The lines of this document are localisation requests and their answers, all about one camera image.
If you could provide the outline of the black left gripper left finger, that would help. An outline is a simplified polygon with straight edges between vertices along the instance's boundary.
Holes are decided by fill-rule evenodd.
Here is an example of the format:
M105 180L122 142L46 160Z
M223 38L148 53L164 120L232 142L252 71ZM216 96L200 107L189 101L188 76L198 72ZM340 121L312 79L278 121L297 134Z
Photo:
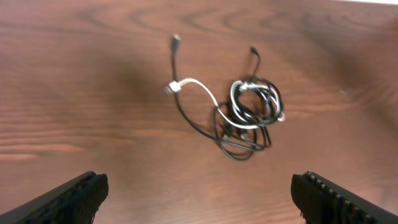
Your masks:
M6 224L92 224L108 196L106 174L85 172L1 215Z

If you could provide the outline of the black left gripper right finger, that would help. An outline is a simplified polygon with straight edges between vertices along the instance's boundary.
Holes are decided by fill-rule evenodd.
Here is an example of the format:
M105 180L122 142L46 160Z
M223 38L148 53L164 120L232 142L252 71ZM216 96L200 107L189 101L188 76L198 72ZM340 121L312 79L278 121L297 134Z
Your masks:
M397 224L397 215L314 173L294 174L290 193L311 224Z

